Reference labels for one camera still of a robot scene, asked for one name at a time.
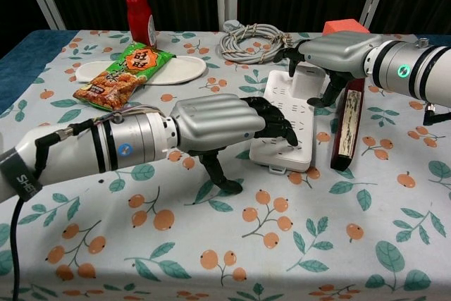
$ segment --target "blue label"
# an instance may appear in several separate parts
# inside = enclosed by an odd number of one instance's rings
[[[133,152],[133,147],[130,144],[122,144],[118,148],[118,153],[120,156],[129,156]]]

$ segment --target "green snack bag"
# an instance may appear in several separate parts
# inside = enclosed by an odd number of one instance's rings
[[[73,96],[91,105],[115,111],[124,107],[136,88],[148,81],[175,54],[133,42],[104,72]]]

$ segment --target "green indicator light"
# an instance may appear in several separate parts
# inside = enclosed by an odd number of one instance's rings
[[[401,78],[405,78],[410,74],[410,67],[409,65],[401,65],[398,69],[397,69],[397,74],[401,77]]]

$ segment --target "table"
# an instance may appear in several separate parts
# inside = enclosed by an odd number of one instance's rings
[[[224,61],[216,53],[222,34],[160,32],[160,49],[203,58],[208,72],[185,85],[148,86],[132,100],[169,113],[179,99],[261,95],[270,70],[287,70],[286,62]],[[98,116],[72,98],[81,86],[75,69],[112,61],[128,43],[128,32],[79,31],[0,115],[2,151],[39,125]],[[333,106],[316,111],[307,173],[270,174],[249,160],[248,142],[222,151],[226,176],[244,188],[236,196],[223,196],[198,159],[180,152],[46,187],[20,217],[20,298],[447,300],[450,130],[446,123],[421,126],[423,106],[367,79],[348,170],[329,168]],[[8,230],[15,202],[1,204],[0,300],[11,297]]]

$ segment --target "gray cable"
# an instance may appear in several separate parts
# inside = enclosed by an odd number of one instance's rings
[[[269,39],[271,48],[260,54],[240,48],[239,43],[249,37],[263,37]],[[276,53],[291,46],[291,37],[278,28],[269,24],[253,24],[237,28],[224,35],[219,41],[220,52],[224,59],[236,63],[264,63],[273,60]]]

